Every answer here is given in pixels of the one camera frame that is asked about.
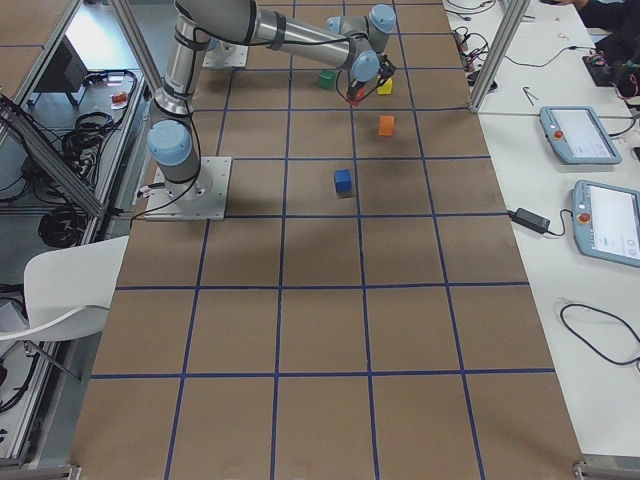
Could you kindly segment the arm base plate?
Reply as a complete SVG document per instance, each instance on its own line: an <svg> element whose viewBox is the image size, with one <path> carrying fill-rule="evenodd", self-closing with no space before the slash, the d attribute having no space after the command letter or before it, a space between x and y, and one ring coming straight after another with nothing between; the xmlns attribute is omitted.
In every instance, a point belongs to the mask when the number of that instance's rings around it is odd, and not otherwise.
<svg viewBox="0 0 640 480"><path fill-rule="evenodd" d="M213 56L206 53L202 67L213 70L245 68L249 48L247 46L235 46L235 52L229 56Z"/></svg>
<svg viewBox="0 0 640 480"><path fill-rule="evenodd" d="M195 184L167 183L160 168L154 182L163 186L149 193L144 219L148 221L223 220L225 217L231 157L203 157Z"/></svg>

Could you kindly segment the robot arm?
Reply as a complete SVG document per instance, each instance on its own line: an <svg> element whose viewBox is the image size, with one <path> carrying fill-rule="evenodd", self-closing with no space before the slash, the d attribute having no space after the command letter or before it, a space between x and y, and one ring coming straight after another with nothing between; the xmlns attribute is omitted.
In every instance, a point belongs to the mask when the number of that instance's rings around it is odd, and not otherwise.
<svg viewBox="0 0 640 480"><path fill-rule="evenodd" d="M236 46L218 39L212 39L209 43L207 53L213 56L229 56L236 50Z"/></svg>
<svg viewBox="0 0 640 480"><path fill-rule="evenodd" d="M154 92L148 149L172 201L205 194L192 100L206 52L213 41L260 46L333 67L347 74L344 100L359 105L394 75L384 50L396 24L385 4L362 16L338 16L319 28L254 1L178 1L174 48Z"/></svg>

